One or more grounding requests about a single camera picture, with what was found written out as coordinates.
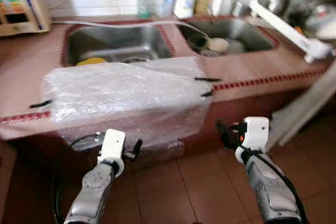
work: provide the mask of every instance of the metal robot arm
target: metal robot arm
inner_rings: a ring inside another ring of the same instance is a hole
[[[97,166],[85,174],[82,189],[73,202],[64,224],[99,224],[104,202],[110,194],[113,180],[124,170],[123,156],[135,159],[142,141],[133,153],[123,153],[125,133],[108,129],[105,133]]]
[[[268,124],[267,118],[248,117],[228,129],[216,121],[224,147],[234,148],[237,160],[245,164],[264,223],[306,224],[306,214],[294,186],[264,153]],[[230,130],[236,137],[231,137]]]

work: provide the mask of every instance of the kitchen sink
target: kitchen sink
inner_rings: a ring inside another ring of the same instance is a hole
[[[92,57],[107,62],[132,63],[171,56],[160,31],[154,26],[84,27],[72,32],[68,42],[68,66]]]
[[[194,20],[187,23],[205,32],[210,38],[226,39],[229,42],[229,49],[225,52],[227,55],[274,48],[273,43],[260,30],[242,19]],[[199,36],[198,32],[189,27],[179,26],[178,28],[187,41]]]

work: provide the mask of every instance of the tiled countertop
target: tiled countertop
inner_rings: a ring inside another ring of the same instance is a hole
[[[53,25],[47,34],[0,39],[0,139],[56,129],[49,121],[48,112],[36,113],[29,106],[41,102],[44,75],[62,67],[64,37],[69,27],[71,25]],[[263,29],[269,38],[277,41],[278,46],[272,50],[208,58],[193,52],[175,25],[162,25],[162,28],[173,45],[174,57],[197,56],[209,78],[223,80],[214,82],[214,102],[305,88],[331,63],[331,60],[306,63],[304,52],[272,29]]]

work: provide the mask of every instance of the stainless steel sink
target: stainless steel sink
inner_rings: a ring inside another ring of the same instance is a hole
[[[171,56],[160,31],[154,26],[80,28],[70,34],[68,45],[68,66],[92,57],[131,63]]]
[[[187,23],[205,32],[210,38],[224,38],[230,45],[235,44],[235,46],[232,46],[232,50],[229,47],[227,54],[242,52],[241,48],[244,49],[243,52],[264,51],[274,48],[273,43],[262,32],[242,19],[195,20]],[[186,40],[197,34],[189,27],[179,26],[178,28]]]

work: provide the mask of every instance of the plastic wrap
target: plastic wrap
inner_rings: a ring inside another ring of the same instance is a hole
[[[126,132],[127,148],[139,138],[146,148],[200,130],[211,103],[202,95],[212,86],[195,77],[205,77],[196,57],[55,69],[45,76],[45,99],[68,142],[112,128]],[[86,140],[75,148],[95,145]]]

